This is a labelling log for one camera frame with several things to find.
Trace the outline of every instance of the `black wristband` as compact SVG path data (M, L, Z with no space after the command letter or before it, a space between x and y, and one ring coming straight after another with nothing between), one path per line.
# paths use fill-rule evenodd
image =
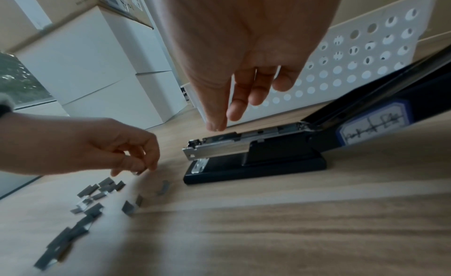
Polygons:
M4 104L0 104L0 118L4 114L9 113L9 112L11 112L11 108L10 107L8 107L7 105L4 105Z

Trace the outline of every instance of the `stapler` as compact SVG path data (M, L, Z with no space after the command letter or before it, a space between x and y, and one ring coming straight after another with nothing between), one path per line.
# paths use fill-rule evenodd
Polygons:
M451 110L451 46L350 91L303 120L190 140L188 185L325 170L321 153Z

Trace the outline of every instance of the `brown cardboard box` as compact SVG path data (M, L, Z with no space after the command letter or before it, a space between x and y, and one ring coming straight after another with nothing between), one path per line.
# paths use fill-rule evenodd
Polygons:
M0 51L14 53L96 5L152 27L141 0L0 0Z

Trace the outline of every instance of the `table surface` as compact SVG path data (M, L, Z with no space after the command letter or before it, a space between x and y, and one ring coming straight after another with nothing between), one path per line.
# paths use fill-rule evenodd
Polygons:
M319 106L235 126L294 122ZM181 148L210 136L197 110L152 128L156 172L114 178L127 185L100 200L90 233L47 275L451 275L451 113L348 148L326 152L329 169L186 186ZM46 176L0 200L0 267L33 267L47 244L82 215L76 194L108 176ZM162 181L171 185L158 196ZM134 216L125 200L144 197Z

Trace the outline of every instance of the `white plastic basket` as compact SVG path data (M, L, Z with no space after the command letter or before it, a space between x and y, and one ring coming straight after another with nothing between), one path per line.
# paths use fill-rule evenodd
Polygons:
M347 92L412 62L419 36L426 30L435 0L399 0L329 28L295 86L271 88L260 106L227 126L337 99ZM234 80L230 101L232 100ZM205 114L191 85L185 90L203 120Z

